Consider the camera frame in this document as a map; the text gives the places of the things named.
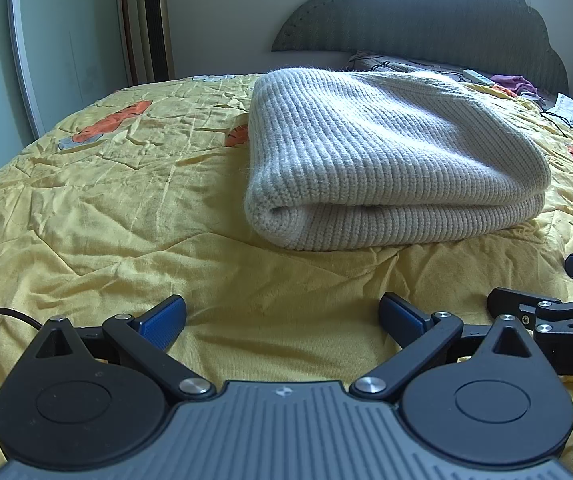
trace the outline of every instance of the white knitted sweater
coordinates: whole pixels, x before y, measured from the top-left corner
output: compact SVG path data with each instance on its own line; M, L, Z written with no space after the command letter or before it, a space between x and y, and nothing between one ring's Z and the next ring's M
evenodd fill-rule
M459 240L538 215L538 147L431 73L285 69L255 84L245 210L295 250Z

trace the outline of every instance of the silver screw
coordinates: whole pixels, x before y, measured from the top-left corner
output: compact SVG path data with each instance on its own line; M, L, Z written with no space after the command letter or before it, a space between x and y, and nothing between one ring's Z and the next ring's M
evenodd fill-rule
M353 385L364 394L378 394L387 387L387 383L379 377L361 377Z
M180 383L180 391L189 395L202 395L211 389L211 383L206 379L191 377Z

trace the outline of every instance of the purple garment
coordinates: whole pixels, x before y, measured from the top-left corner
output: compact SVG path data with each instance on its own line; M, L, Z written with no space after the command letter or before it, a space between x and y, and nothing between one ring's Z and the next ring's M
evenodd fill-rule
M504 86L508 90L514 91L516 94L520 95L522 92L532 92L537 94L537 88L535 88L530 81L524 79L521 75L494 75L491 77L491 81Z

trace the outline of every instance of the gold tower fan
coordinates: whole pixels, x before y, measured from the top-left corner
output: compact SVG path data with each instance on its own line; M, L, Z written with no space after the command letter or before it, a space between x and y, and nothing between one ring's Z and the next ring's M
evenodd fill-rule
M175 79L166 0L137 0L142 53L149 83Z

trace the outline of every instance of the yellow quilt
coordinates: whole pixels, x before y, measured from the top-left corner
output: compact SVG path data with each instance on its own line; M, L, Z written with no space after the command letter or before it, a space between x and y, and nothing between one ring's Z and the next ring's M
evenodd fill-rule
M170 354L219 386L349 384L395 352L377 323L388 290L473 324L489 322L485 299L496 286L573 300L563 268L573 252L573 131L561 122L559 130L534 105L471 86L550 161L553 185L533 221L461 242L297 253L260 238L242 209L256 79L116 92L1 168L0 306L96 326L181 294L188 323ZM82 142L63 140L81 132ZM34 335L0 318L0 384ZM573 394L573 378L566 384ZM573 434L563 461L573 470Z

